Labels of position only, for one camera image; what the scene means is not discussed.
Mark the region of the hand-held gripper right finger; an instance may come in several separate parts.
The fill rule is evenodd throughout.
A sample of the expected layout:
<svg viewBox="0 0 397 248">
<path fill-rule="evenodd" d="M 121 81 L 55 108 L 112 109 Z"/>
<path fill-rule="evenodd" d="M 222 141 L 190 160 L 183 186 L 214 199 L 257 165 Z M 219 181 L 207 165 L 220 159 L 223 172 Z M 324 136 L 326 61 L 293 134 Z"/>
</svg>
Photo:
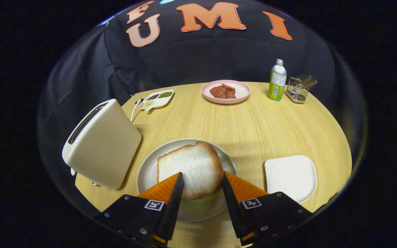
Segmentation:
<svg viewBox="0 0 397 248">
<path fill-rule="evenodd" d="M 241 245 L 278 246 L 281 239 L 312 219 L 313 213 L 283 192 L 265 190 L 225 172 L 222 190 Z"/>
</svg>

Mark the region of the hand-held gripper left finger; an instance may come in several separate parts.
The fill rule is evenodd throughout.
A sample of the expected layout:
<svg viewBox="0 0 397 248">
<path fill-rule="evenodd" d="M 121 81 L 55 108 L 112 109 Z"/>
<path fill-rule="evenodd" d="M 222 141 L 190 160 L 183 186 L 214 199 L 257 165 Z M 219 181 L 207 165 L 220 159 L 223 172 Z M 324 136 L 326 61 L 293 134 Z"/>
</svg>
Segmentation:
<svg viewBox="0 0 397 248">
<path fill-rule="evenodd" d="M 172 240 L 183 187 L 183 174 L 176 173 L 138 196 L 120 196 L 97 221 L 134 246 L 166 246 Z"/>
</svg>

